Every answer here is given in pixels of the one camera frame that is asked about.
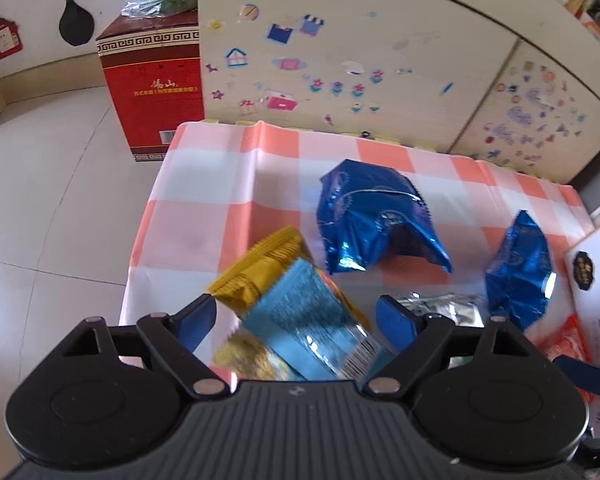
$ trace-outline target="metal screw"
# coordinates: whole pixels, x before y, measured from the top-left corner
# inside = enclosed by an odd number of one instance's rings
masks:
[[[224,390],[224,383],[218,379],[200,379],[193,383],[193,391],[199,395],[217,395]]]
[[[367,386],[375,394],[394,394],[400,390],[400,383],[392,377],[376,377]]]

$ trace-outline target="black label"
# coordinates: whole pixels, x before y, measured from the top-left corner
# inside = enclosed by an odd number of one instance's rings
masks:
[[[580,251],[573,259],[573,279],[580,290],[589,290],[593,283],[593,262],[589,255]]]

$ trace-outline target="table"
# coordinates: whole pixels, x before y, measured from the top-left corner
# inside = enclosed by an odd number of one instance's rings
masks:
[[[248,247],[286,225],[300,229],[324,267],[315,221],[319,179],[344,158],[408,177],[429,206],[454,267],[447,274],[422,258],[398,256],[365,272],[336,274],[371,321],[380,294],[484,294],[484,268],[520,209],[544,231],[558,273],[545,316],[526,335],[545,338],[574,312],[562,256],[593,224],[573,188],[464,156],[374,140],[264,122],[201,122],[178,127],[155,181],[131,254],[120,324],[177,312]],[[216,326],[196,355],[210,364],[236,325],[234,314],[219,306]]]

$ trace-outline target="silver wrapper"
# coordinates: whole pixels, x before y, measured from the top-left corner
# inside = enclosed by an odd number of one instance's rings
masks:
[[[397,301],[422,316],[429,313],[442,314],[459,326],[484,326],[480,316],[480,306],[485,302],[478,294],[443,294],[442,296],[424,297],[412,292]]]

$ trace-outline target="tiled floor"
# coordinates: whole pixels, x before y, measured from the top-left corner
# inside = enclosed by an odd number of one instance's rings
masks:
[[[11,391],[84,317],[118,322],[159,168],[133,161],[106,88],[0,116],[0,478],[18,461],[2,421]]]

